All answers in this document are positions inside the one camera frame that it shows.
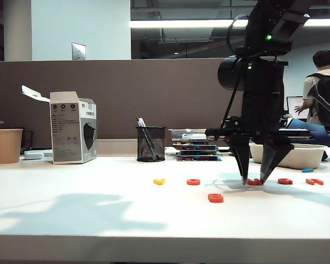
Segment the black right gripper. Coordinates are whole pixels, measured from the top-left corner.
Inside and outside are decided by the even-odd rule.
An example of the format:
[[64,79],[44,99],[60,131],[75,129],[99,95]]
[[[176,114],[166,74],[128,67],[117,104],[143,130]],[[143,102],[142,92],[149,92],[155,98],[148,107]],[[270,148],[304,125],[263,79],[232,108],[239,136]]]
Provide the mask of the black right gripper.
[[230,144],[244,185],[248,178],[249,140],[263,143],[260,180],[265,183],[276,166],[294,149],[291,140],[311,138],[311,132],[307,129],[281,128],[282,114],[283,98],[277,93],[267,102],[260,98],[248,98],[245,94],[241,116],[226,117],[219,128],[205,130],[207,138],[223,139]]

